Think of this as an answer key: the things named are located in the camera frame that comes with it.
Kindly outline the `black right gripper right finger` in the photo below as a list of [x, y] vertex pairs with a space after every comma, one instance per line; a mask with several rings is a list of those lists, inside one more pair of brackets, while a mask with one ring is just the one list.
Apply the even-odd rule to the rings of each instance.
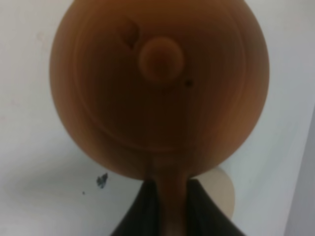
[[196, 179], [187, 182], [188, 236], [243, 236]]

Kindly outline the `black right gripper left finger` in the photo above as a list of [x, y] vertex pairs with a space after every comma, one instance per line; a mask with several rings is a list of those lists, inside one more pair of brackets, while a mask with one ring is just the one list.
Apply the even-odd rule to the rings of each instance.
[[165, 235], [165, 206], [155, 181], [143, 182], [132, 206], [111, 235]]

